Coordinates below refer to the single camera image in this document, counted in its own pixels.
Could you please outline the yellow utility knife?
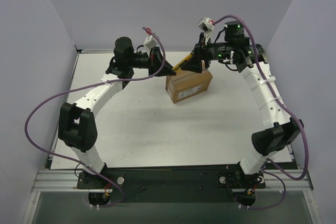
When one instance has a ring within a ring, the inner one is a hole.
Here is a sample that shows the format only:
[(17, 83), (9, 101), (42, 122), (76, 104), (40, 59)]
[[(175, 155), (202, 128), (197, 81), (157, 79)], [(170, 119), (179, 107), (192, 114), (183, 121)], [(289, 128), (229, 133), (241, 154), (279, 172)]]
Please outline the yellow utility knife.
[(192, 54), (192, 53), (188, 54), (185, 58), (183, 58), (178, 64), (176, 64), (176, 65), (173, 67), (173, 70), (174, 70), (175, 72), (179, 71), (179, 70), (181, 69), (181, 66), (184, 64), (184, 62), (189, 61), (192, 57), (193, 57), (193, 54)]

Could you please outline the brown cardboard express box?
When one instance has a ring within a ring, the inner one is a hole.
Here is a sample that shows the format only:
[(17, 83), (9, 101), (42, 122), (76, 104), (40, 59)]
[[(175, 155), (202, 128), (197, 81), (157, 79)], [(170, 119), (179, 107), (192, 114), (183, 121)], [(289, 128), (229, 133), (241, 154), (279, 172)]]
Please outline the brown cardboard express box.
[(213, 76), (205, 68), (204, 63), (202, 63), (202, 68), (201, 73), (178, 70), (175, 76), (166, 77), (165, 89), (173, 103), (207, 91)]

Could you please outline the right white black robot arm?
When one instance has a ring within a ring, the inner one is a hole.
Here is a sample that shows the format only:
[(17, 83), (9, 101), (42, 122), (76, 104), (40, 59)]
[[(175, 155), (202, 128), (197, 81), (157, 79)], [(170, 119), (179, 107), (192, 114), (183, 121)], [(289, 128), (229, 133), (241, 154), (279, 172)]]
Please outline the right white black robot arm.
[(270, 65), (263, 47), (256, 44), (250, 31), (240, 21), (226, 22), (222, 32), (223, 42), (211, 42), (214, 21), (203, 18), (198, 43), (191, 58), (181, 63), (181, 69), (201, 73), (211, 61), (235, 65), (247, 82), (261, 113), (264, 130), (252, 134), (252, 150), (239, 163), (246, 175), (259, 172), (265, 162), (290, 145), (303, 128), (301, 121), (291, 115), (282, 103), (277, 90), (276, 78), (270, 72)]

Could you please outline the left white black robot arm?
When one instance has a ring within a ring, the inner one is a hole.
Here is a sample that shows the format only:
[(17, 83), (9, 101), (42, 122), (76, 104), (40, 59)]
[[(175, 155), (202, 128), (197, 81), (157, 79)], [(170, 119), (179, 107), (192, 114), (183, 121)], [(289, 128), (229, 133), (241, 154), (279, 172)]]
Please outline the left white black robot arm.
[(145, 51), (135, 51), (128, 37), (115, 41), (114, 56), (97, 87), (92, 88), (74, 103), (60, 108), (58, 138), (70, 147), (89, 173), (89, 182), (96, 188), (106, 185), (106, 167), (95, 147), (98, 131), (95, 117), (105, 104), (123, 90), (134, 75), (134, 69), (147, 69), (148, 75), (174, 76), (173, 67), (163, 59), (159, 42), (148, 35), (143, 43)]

